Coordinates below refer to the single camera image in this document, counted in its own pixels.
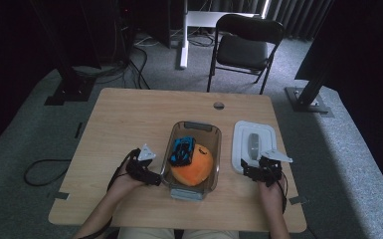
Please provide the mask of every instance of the white desk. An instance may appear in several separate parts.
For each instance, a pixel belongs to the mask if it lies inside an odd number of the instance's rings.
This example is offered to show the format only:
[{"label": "white desk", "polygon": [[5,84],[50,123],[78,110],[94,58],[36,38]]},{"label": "white desk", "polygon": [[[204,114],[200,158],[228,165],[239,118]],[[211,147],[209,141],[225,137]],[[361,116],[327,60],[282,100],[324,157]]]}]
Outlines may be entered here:
[{"label": "white desk", "polygon": [[[188,0],[184,0],[184,37],[182,40],[181,65],[182,69],[187,68],[188,62],[188,27],[210,27],[215,28],[216,23],[228,12],[198,12],[188,11]],[[243,16],[254,17],[251,13],[237,13]]]}]

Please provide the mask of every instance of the chair leg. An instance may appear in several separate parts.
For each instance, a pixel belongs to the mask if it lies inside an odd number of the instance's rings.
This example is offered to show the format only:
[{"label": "chair leg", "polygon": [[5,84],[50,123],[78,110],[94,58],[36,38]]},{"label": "chair leg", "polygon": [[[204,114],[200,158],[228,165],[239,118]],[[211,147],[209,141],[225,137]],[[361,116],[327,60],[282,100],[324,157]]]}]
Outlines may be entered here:
[{"label": "chair leg", "polygon": [[212,84],[212,74],[209,74],[209,82],[207,83],[207,92],[210,92],[210,85]]},{"label": "chair leg", "polygon": [[257,83],[259,82],[259,79],[260,79],[260,77],[262,76],[262,74],[263,74],[264,71],[265,71],[265,70],[262,70],[262,71],[259,73],[259,76],[258,76],[257,79],[254,81],[254,84],[257,84]]},{"label": "chair leg", "polygon": [[262,83],[262,88],[260,89],[260,95],[262,95],[263,91],[265,90],[265,86],[266,86],[266,82],[268,80],[269,72],[270,72],[270,67],[268,67],[268,69],[266,70],[265,78],[263,79],[263,83]]},{"label": "chair leg", "polygon": [[216,52],[213,52],[212,62],[210,63],[209,82],[207,83],[207,92],[210,92],[210,85],[212,84],[212,77],[215,75],[216,69]]}]

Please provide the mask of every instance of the black stand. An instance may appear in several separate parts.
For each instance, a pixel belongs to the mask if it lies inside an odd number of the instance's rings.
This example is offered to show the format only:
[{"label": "black stand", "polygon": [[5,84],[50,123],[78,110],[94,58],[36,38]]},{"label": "black stand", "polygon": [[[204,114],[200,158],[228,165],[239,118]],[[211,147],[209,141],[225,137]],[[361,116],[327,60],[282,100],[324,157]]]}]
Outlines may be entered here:
[{"label": "black stand", "polygon": [[285,88],[285,90],[295,112],[320,113],[322,117],[334,118],[333,112],[324,105],[320,95],[316,95],[310,102],[305,102],[302,94],[306,91],[305,88]]},{"label": "black stand", "polygon": [[45,106],[61,106],[65,101],[88,101],[96,79],[84,80],[74,71],[55,26],[46,11],[43,0],[30,0],[30,3],[40,21],[40,26],[37,26],[38,31],[53,63],[62,77],[60,85],[54,95],[48,97]]},{"label": "black stand", "polygon": [[61,81],[54,95],[46,99],[45,106],[63,106],[64,102],[87,102],[95,86],[95,81],[96,78],[82,80],[79,87],[72,92],[67,92],[66,81]]}]

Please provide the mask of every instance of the hand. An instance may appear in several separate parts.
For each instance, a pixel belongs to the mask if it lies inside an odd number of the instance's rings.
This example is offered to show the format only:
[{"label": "hand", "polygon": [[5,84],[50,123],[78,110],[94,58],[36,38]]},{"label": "hand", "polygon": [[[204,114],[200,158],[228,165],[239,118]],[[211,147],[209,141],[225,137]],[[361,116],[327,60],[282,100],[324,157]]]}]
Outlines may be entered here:
[{"label": "hand", "polygon": [[[288,239],[287,224],[283,215],[284,196],[277,183],[267,187],[264,182],[257,182],[260,189],[260,202],[269,223],[269,230],[273,239]],[[284,188],[284,178],[279,183]]]},{"label": "hand", "polygon": [[[273,183],[267,187],[264,182],[257,181],[260,189],[260,202],[263,205],[266,213],[280,213],[283,214],[283,200],[284,196],[277,183]],[[285,179],[282,177],[279,180],[281,187],[284,188]]]},{"label": "hand", "polygon": [[117,202],[119,202],[126,194],[131,192],[133,189],[144,184],[144,182],[133,179],[126,172],[126,166],[129,161],[130,159],[127,159],[126,162],[123,164],[122,168],[118,173],[118,177],[115,179],[113,185],[110,187],[109,191],[106,194],[107,196],[110,196]]}]

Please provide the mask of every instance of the black curtain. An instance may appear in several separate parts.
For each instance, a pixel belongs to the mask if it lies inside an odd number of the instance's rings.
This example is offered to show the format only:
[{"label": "black curtain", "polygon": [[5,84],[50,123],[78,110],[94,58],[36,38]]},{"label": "black curtain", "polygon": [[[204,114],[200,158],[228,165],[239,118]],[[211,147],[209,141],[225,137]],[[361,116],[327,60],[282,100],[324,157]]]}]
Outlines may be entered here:
[{"label": "black curtain", "polygon": [[316,76],[338,91],[383,173],[383,1],[334,2],[295,78]]},{"label": "black curtain", "polygon": [[333,1],[270,0],[266,18],[281,22],[288,38],[311,41],[327,16]]},{"label": "black curtain", "polygon": [[0,0],[0,134],[54,66],[19,1]]}]

